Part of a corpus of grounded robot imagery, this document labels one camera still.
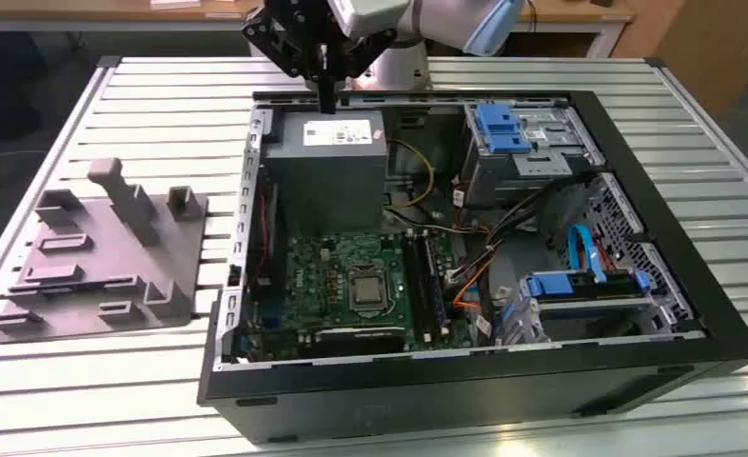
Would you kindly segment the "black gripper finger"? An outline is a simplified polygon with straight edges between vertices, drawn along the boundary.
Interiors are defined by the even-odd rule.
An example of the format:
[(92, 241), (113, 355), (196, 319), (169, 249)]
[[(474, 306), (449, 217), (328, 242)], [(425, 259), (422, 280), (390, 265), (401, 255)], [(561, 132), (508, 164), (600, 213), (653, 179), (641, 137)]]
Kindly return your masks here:
[(394, 38), (396, 29), (388, 29), (357, 41), (341, 39), (326, 45), (326, 113), (336, 113), (336, 95), (345, 80), (361, 76)]
[(322, 62), (317, 45), (305, 38), (290, 19), (276, 19), (270, 12), (258, 12), (248, 20), (245, 38), (292, 78), (302, 77), (317, 93), (318, 111), (328, 112), (328, 77), (322, 76)]

